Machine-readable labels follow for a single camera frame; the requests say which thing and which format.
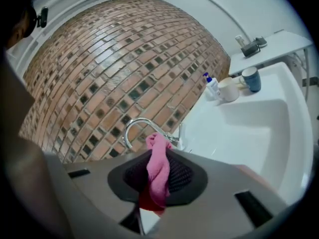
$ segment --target white sink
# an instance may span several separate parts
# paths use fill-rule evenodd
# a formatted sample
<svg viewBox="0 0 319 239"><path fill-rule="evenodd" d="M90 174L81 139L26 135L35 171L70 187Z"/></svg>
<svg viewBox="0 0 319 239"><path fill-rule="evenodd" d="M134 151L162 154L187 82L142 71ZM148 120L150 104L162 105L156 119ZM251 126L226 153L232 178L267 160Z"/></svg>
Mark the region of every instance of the white sink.
<svg viewBox="0 0 319 239"><path fill-rule="evenodd" d="M216 104L203 93L183 121L184 151L247 165L292 204L303 195L311 172L313 138L308 108L286 64L259 72L261 91L253 94L244 89L232 103Z"/></svg>

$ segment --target bottle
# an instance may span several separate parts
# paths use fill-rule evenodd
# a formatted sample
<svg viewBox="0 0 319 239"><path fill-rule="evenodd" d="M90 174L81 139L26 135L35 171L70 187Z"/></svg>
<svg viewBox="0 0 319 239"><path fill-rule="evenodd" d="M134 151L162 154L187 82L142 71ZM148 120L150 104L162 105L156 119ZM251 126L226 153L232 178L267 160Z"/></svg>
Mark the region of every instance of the bottle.
<svg viewBox="0 0 319 239"><path fill-rule="evenodd" d="M216 78L211 78L208 73L204 73L203 74L204 77L206 77L206 86L208 88L208 90L211 92L211 94L213 95L213 97L216 100L221 100L221 95L220 95L220 91L218 88L218 81Z"/></svg>

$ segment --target mug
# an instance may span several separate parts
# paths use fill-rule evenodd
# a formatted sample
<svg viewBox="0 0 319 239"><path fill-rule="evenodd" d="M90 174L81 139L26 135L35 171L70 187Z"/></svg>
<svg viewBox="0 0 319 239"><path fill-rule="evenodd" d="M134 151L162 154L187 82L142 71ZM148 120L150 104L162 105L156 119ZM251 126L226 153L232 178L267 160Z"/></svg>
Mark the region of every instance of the mug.
<svg viewBox="0 0 319 239"><path fill-rule="evenodd" d="M241 84L247 86L251 92L258 92L261 89L260 75L256 67L249 67L241 73L239 78Z"/></svg>
<svg viewBox="0 0 319 239"><path fill-rule="evenodd" d="M239 97L239 91L232 78L228 77L218 83L219 91L222 97L228 101L235 101Z"/></svg>

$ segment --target person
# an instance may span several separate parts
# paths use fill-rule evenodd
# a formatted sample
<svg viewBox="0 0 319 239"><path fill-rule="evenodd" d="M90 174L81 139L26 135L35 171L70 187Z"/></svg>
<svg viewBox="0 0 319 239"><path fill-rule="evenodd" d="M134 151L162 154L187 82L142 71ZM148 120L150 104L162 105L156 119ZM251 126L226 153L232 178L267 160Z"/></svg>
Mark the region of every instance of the person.
<svg viewBox="0 0 319 239"><path fill-rule="evenodd" d="M31 35L36 25L36 12L31 4L23 10L20 20L12 28L11 34L5 42L5 48L8 50L23 38Z"/></svg>

